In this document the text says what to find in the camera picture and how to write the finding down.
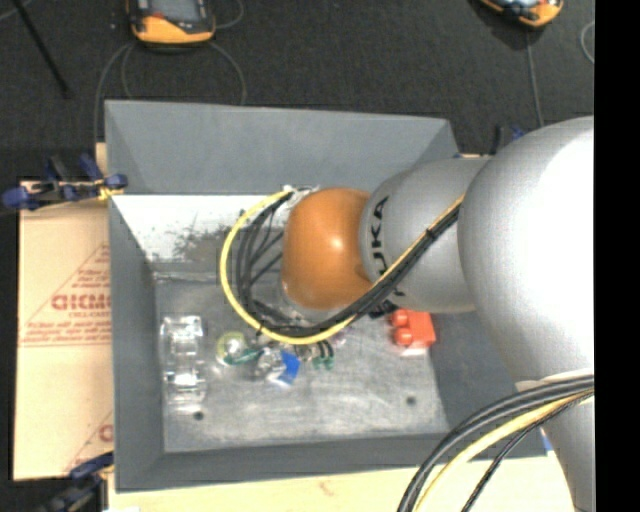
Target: small part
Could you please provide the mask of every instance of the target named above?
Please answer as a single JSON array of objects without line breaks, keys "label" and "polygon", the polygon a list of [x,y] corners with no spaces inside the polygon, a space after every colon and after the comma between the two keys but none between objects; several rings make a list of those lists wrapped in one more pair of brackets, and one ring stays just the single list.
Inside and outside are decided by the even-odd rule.
[{"label": "small part", "polygon": [[393,339],[403,347],[428,348],[436,342],[431,315],[424,311],[398,309],[389,317]]},{"label": "small part", "polygon": [[199,316],[166,316],[160,328],[160,363],[167,402],[191,406],[204,400],[207,381]]},{"label": "small part", "polygon": [[225,332],[216,343],[218,361],[233,366],[253,361],[260,355],[260,349],[249,346],[240,331]]},{"label": "small part", "polygon": [[282,384],[290,386],[298,376],[298,371],[300,370],[300,359],[298,359],[295,354],[285,350],[282,351],[281,356],[282,362],[285,365],[285,370],[282,372],[278,380]]},{"label": "small part", "polygon": [[335,366],[335,351],[333,345],[323,340],[315,345],[318,350],[318,355],[312,359],[314,368],[320,369],[324,367],[327,370],[332,370]]},{"label": "small part", "polygon": [[264,347],[256,362],[254,376],[256,379],[274,380],[280,377],[285,369],[282,351],[279,348]]},{"label": "small part", "polygon": [[281,386],[291,386],[298,376],[301,361],[292,352],[264,347],[258,358],[255,377]]}]

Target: white cable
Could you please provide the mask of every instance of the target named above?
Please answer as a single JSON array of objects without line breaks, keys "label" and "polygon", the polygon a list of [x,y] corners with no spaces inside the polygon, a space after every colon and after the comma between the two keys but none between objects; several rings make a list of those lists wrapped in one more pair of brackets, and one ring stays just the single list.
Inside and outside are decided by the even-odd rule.
[{"label": "white cable", "polygon": [[533,103],[536,109],[536,116],[538,118],[538,126],[544,127],[544,117],[542,116],[542,109],[540,108],[540,94],[538,93],[538,80],[536,79],[536,68],[533,63],[533,53],[531,51],[531,41],[529,38],[529,31],[525,30],[525,37],[527,39],[527,62],[529,64],[529,77],[531,79],[531,88],[533,90]]},{"label": "white cable", "polygon": [[95,102],[94,102],[94,105],[93,105],[93,143],[94,143],[94,147],[98,143],[98,124],[100,122],[100,120],[99,120],[99,117],[100,117],[100,99],[101,99],[101,96],[102,96],[102,88],[104,87],[104,83],[105,83],[105,81],[107,79],[107,76],[109,75],[109,71],[111,70],[114,62],[116,60],[118,60],[118,57],[120,57],[120,55],[122,55],[122,53],[125,50],[127,50],[128,48],[130,48],[134,44],[136,44],[135,41],[123,44],[111,56],[111,58],[109,59],[109,61],[105,65],[105,67],[102,68],[102,73],[100,74],[100,80],[98,81],[98,87],[96,88]]},{"label": "white cable", "polygon": [[238,23],[240,23],[240,21],[242,20],[242,18],[244,18],[244,3],[242,2],[242,0],[236,0],[236,3],[238,4],[238,8],[240,9],[240,13],[238,14],[238,16],[236,16],[235,19],[227,22],[227,23],[223,23],[222,25],[218,25],[216,27],[216,30],[224,30],[226,28],[231,28],[235,25],[237,25]]},{"label": "white cable", "polygon": [[[25,0],[24,2],[22,2],[22,7],[26,7],[31,2],[33,2],[33,0]],[[7,12],[0,14],[0,21],[4,21],[7,18],[10,18],[17,12],[18,12],[18,9],[16,9],[15,7],[13,9],[9,9]]]},{"label": "white cable", "polygon": [[596,59],[593,57],[593,55],[591,55],[591,54],[589,53],[589,50],[587,50],[587,46],[586,46],[586,44],[585,44],[585,42],[584,42],[584,38],[585,38],[585,36],[586,36],[587,32],[589,31],[589,29],[590,29],[591,27],[595,27],[595,26],[596,26],[596,21],[595,21],[595,20],[593,20],[591,23],[587,23],[587,24],[583,27],[583,29],[580,31],[580,47],[582,48],[582,52],[584,53],[584,56],[585,56],[587,59],[589,59],[589,62],[591,62],[591,64],[594,64],[594,65],[595,65],[595,63],[596,63]]}]

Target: cable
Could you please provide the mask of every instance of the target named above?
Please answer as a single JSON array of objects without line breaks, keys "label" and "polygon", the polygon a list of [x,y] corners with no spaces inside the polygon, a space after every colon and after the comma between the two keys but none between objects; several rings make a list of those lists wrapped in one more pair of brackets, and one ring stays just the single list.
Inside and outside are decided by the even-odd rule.
[{"label": "cable", "polygon": [[[462,202],[460,196],[445,212],[443,212],[429,228],[421,234],[421,236],[409,247],[394,264],[389,267],[388,271],[381,276],[372,288],[361,298],[353,302],[342,311],[338,312],[331,318],[328,318],[313,326],[300,326],[287,322],[284,325],[277,325],[270,322],[267,318],[262,318],[261,325],[268,327],[272,331],[280,334],[303,337],[317,334],[325,329],[332,327],[334,324],[342,322],[347,318],[352,321],[358,320],[369,312],[373,311],[383,302],[386,297],[396,288],[398,283],[408,274],[413,266],[420,259],[422,254],[432,245],[432,243],[440,236],[455,220],[457,219],[460,204]],[[240,296],[250,296],[250,291],[240,290]],[[273,309],[266,311],[267,316],[273,313]]]},{"label": "cable", "polygon": [[[111,56],[107,64],[102,69],[102,72],[100,74],[100,80],[98,81],[98,87],[96,88],[96,96],[95,96],[94,109],[93,109],[94,146],[95,144],[98,143],[98,139],[99,139],[98,125],[100,122],[100,119],[99,119],[100,118],[100,100],[102,96],[102,89],[104,88],[104,83],[107,79],[107,76],[109,75],[109,71],[111,71],[111,68],[113,67],[114,63],[125,52],[126,53],[122,59],[122,64],[120,67],[120,80],[122,82],[122,86],[124,88],[127,98],[130,98],[130,99],[133,98],[133,95],[131,94],[131,90],[129,89],[127,79],[126,79],[126,64],[129,60],[129,56],[131,55],[131,52],[133,51],[133,48],[136,45],[136,43],[137,41],[132,41],[118,48],[118,50],[116,50],[116,52]],[[209,42],[209,46],[211,46],[214,50],[218,51],[224,58],[226,58],[229,61],[229,63],[232,65],[236,73],[238,74],[238,79],[240,81],[240,86],[241,86],[240,105],[244,105],[247,100],[247,84],[244,78],[244,74],[242,73],[242,69],[240,69],[240,66],[238,66],[237,62],[233,59],[233,57],[231,57],[231,55],[229,55],[229,53],[227,53],[220,46],[218,46],[213,42]]]},{"label": "cable", "polygon": [[[27,7],[32,1],[33,0],[25,0],[24,2],[22,2],[22,7]],[[7,18],[10,18],[17,12],[18,12],[18,9],[16,9],[15,7],[13,9],[9,9],[7,12],[0,14],[0,21],[4,21]]]},{"label": "cable", "polygon": [[69,87],[69,84],[67,84],[66,80],[62,76],[62,73],[58,69],[58,66],[56,65],[55,61],[53,60],[53,57],[51,56],[51,54],[49,53],[49,50],[47,49],[47,45],[44,43],[44,41],[40,37],[40,33],[38,32],[38,29],[33,24],[33,21],[31,21],[31,18],[29,17],[29,13],[25,9],[24,4],[22,4],[22,0],[13,0],[13,4],[15,5],[15,8],[18,14],[20,14],[20,18],[22,18],[22,21],[24,22],[25,27],[27,27],[27,30],[29,32],[29,35],[31,36],[31,39],[33,39],[33,42],[38,47],[38,51],[40,52],[40,55],[42,55],[42,58],[47,64],[49,71],[51,71],[51,74],[53,75],[56,82],[58,83],[58,87],[60,88],[60,93],[62,94],[62,97],[64,99],[73,98],[73,91],[71,90],[71,88]]},{"label": "cable", "polygon": [[584,39],[589,29],[595,26],[596,26],[596,22],[595,20],[593,20],[591,23],[587,23],[583,27],[583,29],[580,31],[580,47],[582,48],[582,52],[584,53],[584,56],[587,59],[589,59],[589,62],[591,62],[591,64],[594,64],[594,65],[596,63],[596,59],[593,57],[593,55],[589,53],[589,50],[587,50],[587,45],[585,44]]},{"label": "cable", "polygon": [[485,488],[485,486],[487,485],[487,483],[489,482],[489,480],[491,479],[493,474],[496,472],[496,470],[498,469],[498,466],[500,466],[500,464],[502,463],[504,458],[511,452],[511,450],[513,450],[516,446],[518,446],[518,444],[520,444],[520,442],[525,437],[527,437],[528,434],[533,432],[535,429],[541,427],[544,423],[546,423],[550,419],[554,418],[555,416],[558,416],[558,415],[562,414],[564,411],[566,411],[570,407],[573,407],[574,405],[577,405],[578,403],[580,403],[581,400],[586,400],[586,397],[583,397],[583,398],[580,398],[578,400],[571,401],[569,403],[564,404],[563,406],[561,406],[558,409],[556,409],[555,411],[551,412],[550,414],[548,414],[544,418],[541,418],[540,420],[532,423],[527,428],[525,428],[522,431],[520,431],[520,433],[518,435],[514,436],[502,448],[500,453],[498,453],[498,455],[496,455],[496,457],[493,459],[493,461],[491,462],[491,465],[485,471],[484,475],[482,475],[482,478],[480,479],[480,481],[476,485],[475,489],[473,490],[473,492],[471,493],[471,495],[467,499],[467,502],[464,504],[464,507],[462,508],[462,510],[460,512],[469,512],[469,510],[471,510],[471,507],[477,501],[478,497],[480,496],[480,493],[483,491],[483,489]]},{"label": "cable", "polygon": [[102,68],[102,72],[100,73],[100,80],[98,81],[98,87],[96,88],[96,97],[95,97],[95,102],[94,102],[94,105],[93,105],[93,142],[94,142],[94,147],[98,143],[98,124],[100,122],[99,121],[99,117],[100,117],[100,99],[101,99],[101,96],[102,96],[102,89],[104,87],[104,83],[105,83],[105,81],[107,79],[107,76],[109,75],[109,71],[111,70],[111,67],[116,62],[116,60],[118,60],[118,57],[120,57],[120,55],[122,55],[122,53],[125,50],[127,50],[128,48],[132,47],[135,44],[136,44],[136,42],[132,41],[132,42],[123,44],[120,48],[118,48],[118,50],[116,50],[116,52],[111,56],[111,58],[109,59],[107,64],[104,66],[104,68]]},{"label": "cable", "polygon": [[[238,75],[238,81],[240,82],[240,88],[241,88],[239,105],[241,106],[244,105],[247,101],[247,83],[244,78],[244,73],[242,72],[242,69],[226,50],[224,50],[223,48],[221,48],[220,46],[218,46],[217,44],[211,41],[208,44],[211,48],[219,52],[231,64],[234,71]],[[133,48],[134,48],[134,45],[131,45],[129,48],[127,48],[126,53],[124,54],[124,57],[122,57],[122,62],[120,63],[120,82],[122,83],[122,88],[124,89],[125,95],[129,99],[134,98],[134,96],[131,93],[131,89],[129,89],[129,84],[126,76],[127,75],[126,69],[127,69],[127,63],[129,62],[129,57],[131,56],[131,52]]]},{"label": "cable", "polygon": [[258,216],[261,222],[266,221],[264,216],[265,209],[268,209],[272,203],[289,196],[291,192],[282,191],[273,194],[258,204],[254,205],[243,215],[240,216],[236,224],[232,227],[231,231],[225,238],[222,252],[220,255],[220,280],[222,289],[229,301],[230,305],[236,311],[236,313],[251,327],[257,329],[259,332],[269,336],[274,341],[290,344],[308,344],[315,343],[317,341],[324,340],[330,336],[336,334],[344,327],[349,325],[352,321],[367,314],[368,309],[374,307],[382,297],[386,297],[395,288],[397,283],[406,275],[411,267],[417,262],[419,257],[429,248],[429,246],[442,234],[455,220],[462,204],[464,195],[461,195],[456,199],[444,212],[442,212],[438,218],[427,228],[414,242],[405,250],[405,252],[393,262],[391,266],[385,271],[385,273],[376,280],[372,288],[363,295],[360,299],[355,301],[351,306],[345,308],[340,313],[334,315],[328,320],[320,322],[314,326],[304,327],[297,325],[282,325],[274,326],[273,323],[268,322],[266,318],[260,320],[251,316],[245,305],[241,304],[233,294],[229,279],[227,275],[227,266],[231,244],[238,235],[242,226],[244,226],[248,219],[261,212]]},{"label": "cable", "polygon": [[420,489],[427,481],[429,474],[441,459],[468,437],[487,427],[494,427],[502,419],[527,412],[534,407],[544,405],[553,400],[588,391],[593,385],[593,376],[565,379],[510,395],[474,413],[451,430],[418,468],[402,496],[398,512],[413,510],[413,506],[420,494]]},{"label": "cable", "polygon": [[241,88],[239,104],[240,106],[244,105],[247,102],[247,82],[244,79],[244,73],[242,72],[242,69],[240,69],[240,66],[233,59],[233,57],[226,50],[218,46],[216,43],[214,43],[213,41],[209,41],[209,46],[214,50],[218,51],[225,59],[229,61],[229,63],[233,66],[233,69],[236,70],[236,73],[238,75],[238,80],[240,80],[240,88]]},{"label": "cable", "polygon": [[236,3],[238,4],[238,9],[240,10],[240,12],[238,13],[238,16],[236,16],[235,19],[227,22],[227,23],[223,23],[222,25],[218,25],[216,27],[216,30],[225,30],[227,28],[231,28],[235,25],[237,25],[238,23],[240,23],[240,21],[242,20],[242,18],[244,18],[244,3],[242,2],[242,0],[236,0]]},{"label": "cable", "polygon": [[249,315],[247,313],[247,311],[242,307],[241,304],[238,303],[236,297],[233,295],[233,292],[231,290],[231,286],[229,284],[229,278],[227,275],[227,263],[228,263],[228,259],[229,259],[229,251],[231,250],[231,244],[233,242],[233,240],[235,239],[235,237],[237,236],[238,232],[240,231],[240,228],[246,223],[247,219],[249,219],[250,217],[252,217],[253,215],[255,215],[257,212],[261,211],[262,209],[264,209],[266,206],[268,206],[270,203],[283,198],[287,195],[291,194],[290,191],[281,191],[281,192],[277,192],[269,197],[266,197],[265,199],[263,199],[262,201],[260,201],[259,203],[255,204],[254,206],[252,206],[251,208],[249,208],[249,210],[247,210],[243,215],[240,216],[240,219],[238,219],[238,221],[236,222],[236,224],[231,228],[231,231],[229,232],[229,234],[227,235],[227,237],[225,238],[224,244],[222,245],[222,251],[220,253],[220,283],[222,285],[222,290],[224,291],[225,296],[227,297],[227,300],[229,301],[229,303],[231,304],[231,306],[233,307],[233,309],[236,311],[236,313],[247,323],[249,324],[251,327],[253,327],[254,329],[256,329],[257,331],[265,334],[266,336],[268,336],[269,338],[271,338],[274,341],[279,341],[281,343],[289,343],[292,345],[297,345],[297,344],[308,344],[308,343],[315,343],[317,341],[321,341],[337,332],[339,332],[340,330],[342,330],[344,327],[346,327],[351,319],[348,319],[340,324],[336,324],[333,326],[333,328],[328,329],[326,332],[323,333],[319,333],[317,335],[314,336],[309,336],[306,338],[291,338],[289,336],[283,336],[281,334],[272,332],[269,329],[265,329],[263,327],[263,325],[258,322],[255,318],[253,318],[251,315]]},{"label": "cable", "polygon": [[488,434],[485,434],[483,437],[466,447],[462,452],[456,455],[456,457],[454,457],[446,466],[442,468],[438,475],[427,486],[422,496],[418,499],[414,510],[416,512],[418,512],[419,510],[427,510],[429,499],[434,495],[435,491],[442,485],[446,478],[461,465],[469,462],[479,453],[483,452],[490,446],[493,446],[495,443],[513,434],[514,432],[522,430],[523,428],[526,428],[531,424],[540,422],[543,419],[545,419],[546,421],[546,419],[553,417],[554,413],[558,412],[558,410],[563,406],[571,404],[575,401],[582,401],[589,395],[590,393],[588,392],[577,393],[568,398],[555,400],[549,404],[542,405],[533,411],[523,413],[520,416],[517,416],[516,418],[501,425],[500,427],[492,430]]},{"label": "cable", "polygon": [[120,61],[120,83],[122,84],[125,95],[129,99],[133,99],[133,94],[131,94],[129,83],[127,81],[127,63],[129,62],[129,57],[131,56],[131,52],[133,51],[135,46],[135,44],[129,46],[129,48],[127,48],[127,51],[124,53],[122,60]]},{"label": "cable", "polygon": [[531,89],[533,91],[533,103],[536,109],[536,116],[538,118],[538,126],[544,127],[544,118],[542,117],[542,109],[540,108],[540,95],[538,93],[538,81],[536,79],[536,69],[533,62],[533,53],[531,51],[531,41],[529,38],[529,31],[525,30],[525,38],[527,40],[527,62],[529,64],[529,78],[531,79]]}]

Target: gray surface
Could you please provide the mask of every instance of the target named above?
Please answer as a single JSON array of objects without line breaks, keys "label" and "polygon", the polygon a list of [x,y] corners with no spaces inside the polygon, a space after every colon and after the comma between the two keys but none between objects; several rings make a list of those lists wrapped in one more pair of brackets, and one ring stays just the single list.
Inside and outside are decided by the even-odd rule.
[{"label": "gray surface", "polygon": [[129,177],[128,193],[372,191],[457,152],[448,121],[413,116],[109,101],[106,130],[109,170]]},{"label": "gray surface", "polygon": [[[594,120],[533,132],[498,153],[465,198],[465,277],[516,381],[594,368]],[[594,408],[545,427],[574,503],[595,508]]]},{"label": "gray surface", "polygon": [[[131,178],[127,194],[113,199],[110,235],[118,458],[116,485],[119,490],[417,465],[449,425],[490,401],[513,392],[512,382],[489,345],[477,318],[474,315],[450,315],[439,322],[444,326],[443,335],[437,344],[438,348],[432,349],[435,380],[438,389],[445,390],[440,394],[442,407],[431,410],[434,416],[429,419],[425,419],[425,411],[422,411],[422,418],[418,417],[411,427],[418,425],[417,430],[422,431],[419,434],[390,431],[386,423],[379,430],[370,426],[368,432],[363,433],[361,429],[355,434],[357,439],[340,435],[339,440],[288,441],[271,446],[268,442],[260,442],[260,446],[243,443],[242,446],[222,449],[169,453],[165,445],[167,422],[162,415],[162,385],[156,352],[159,314],[165,313],[156,311],[158,279],[172,277],[175,281],[176,277],[188,277],[192,281],[197,279],[200,285],[215,280],[215,244],[221,239],[220,229],[235,220],[240,209],[253,204],[257,197],[255,194],[274,192],[282,182],[291,182],[292,176],[298,183],[326,182],[373,190],[402,168],[451,156],[455,152],[455,144],[448,123],[430,119],[268,109],[269,122],[262,123],[257,120],[264,120],[260,115],[267,112],[264,109],[184,105],[183,110],[176,105],[169,105],[170,111],[177,109],[193,114],[186,116],[182,123],[202,128],[192,133],[197,139],[192,140],[184,137],[185,133],[176,131],[174,123],[159,122],[167,119],[160,115],[167,114],[160,105],[135,103],[135,108],[131,110],[128,105],[127,102],[109,105],[110,135],[107,141],[110,169],[124,172]],[[147,109],[155,111],[156,108],[160,110],[156,111],[156,117],[151,122],[145,113],[148,113]],[[246,135],[250,130],[244,129],[236,131],[235,138],[226,138],[225,145],[218,144],[220,141],[214,140],[217,133],[207,130],[214,128],[212,119],[218,119],[216,122],[219,122],[219,116],[230,123],[243,124],[244,128],[245,123],[257,123],[258,126],[251,128],[255,130],[252,133],[258,131],[264,135],[264,139],[256,138],[248,144]],[[278,119],[284,123],[279,129]],[[298,137],[309,123],[325,123],[327,130],[313,132],[321,139],[310,134]],[[371,131],[372,125],[378,128]],[[149,126],[174,128],[169,132],[163,129],[151,135]],[[335,141],[334,129],[344,136],[353,134],[354,130],[360,132],[363,126],[366,127],[365,132],[369,135],[375,133],[378,138],[372,141],[354,135],[353,141],[341,141],[340,166],[332,164],[336,160],[329,154],[306,151],[313,149],[313,142],[317,144],[319,140],[324,141],[324,145],[318,147],[330,149],[327,144]],[[404,133],[405,139],[409,138],[419,146],[412,149],[410,156],[406,145],[389,144],[409,126],[413,135],[409,137]],[[296,138],[296,144],[291,144],[291,138]],[[306,140],[306,145],[299,144],[300,140]],[[254,160],[253,152],[256,151],[261,152],[262,158]],[[198,162],[194,160],[194,154],[204,159],[202,161],[209,161],[207,159],[212,152],[220,154],[220,161],[224,160],[237,172],[216,173],[211,168],[195,165]],[[257,161],[268,164],[273,172],[264,173],[264,166],[246,167]],[[283,175],[284,170],[291,174]],[[169,190],[173,194],[214,194],[240,189],[243,194],[252,195],[227,199],[221,195],[209,198],[196,195],[137,195],[144,192],[149,183],[156,191]],[[226,210],[228,216],[213,220],[212,210],[225,210],[228,206],[225,206],[225,202],[228,201],[233,203],[233,208]],[[153,229],[153,224],[162,226],[162,229]],[[194,233],[201,235],[201,243],[194,244]],[[424,370],[425,378],[428,378],[429,367],[425,366]],[[431,396],[433,391],[429,391],[428,397]],[[428,403],[425,398],[423,391],[416,397],[417,404],[420,404],[416,410],[419,411],[420,406]],[[406,411],[404,406],[399,410]],[[356,430],[358,426],[350,425],[349,428]],[[519,453],[541,453],[539,440],[532,439],[525,443]]]},{"label": "gray surface", "polygon": [[225,367],[216,361],[212,346],[224,331],[252,334],[224,302],[213,283],[158,286],[158,311],[200,312],[211,347],[203,417],[166,408],[167,452],[436,434],[450,428],[428,355],[399,357],[384,319],[354,325],[336,350],[334,369],[303,363],[293,385],[282,388],[252,380],[251,364]]},{"label": "gray surface", "polygon": [[[225,332],[254,334],[224,297],[216,254],[225,228],[241,208],[259,199],[157,195],[114,199],[149,262],[156,334],[165,315],[198,315],[206,326],[203,345],[209,392],[202,404],[204,417],[196,420],[165,407],[165,450],[438,433],[450,428],[428,353],[399,357],[389,342],[384,319],[363,319],[348,329],[346,342],[336,351],[336,367],[316,371],[310,364],[303,365],[288,390],[251,380],[251,365],[229,368],[216,361],[215,342]],[[279,225],[277,220],[273,227]],[[285,305],[277,268],[262,282],[258,296]]]}]

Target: red object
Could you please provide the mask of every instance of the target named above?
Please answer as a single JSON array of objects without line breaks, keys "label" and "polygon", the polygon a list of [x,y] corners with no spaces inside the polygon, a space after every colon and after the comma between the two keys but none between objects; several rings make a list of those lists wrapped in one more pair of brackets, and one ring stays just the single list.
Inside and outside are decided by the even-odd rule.
[{"label": "red object", "polygon": [[390,317],[393,339],[403,347],[430,347],[436,342],[431,314],[424,311],[398,309]]}]

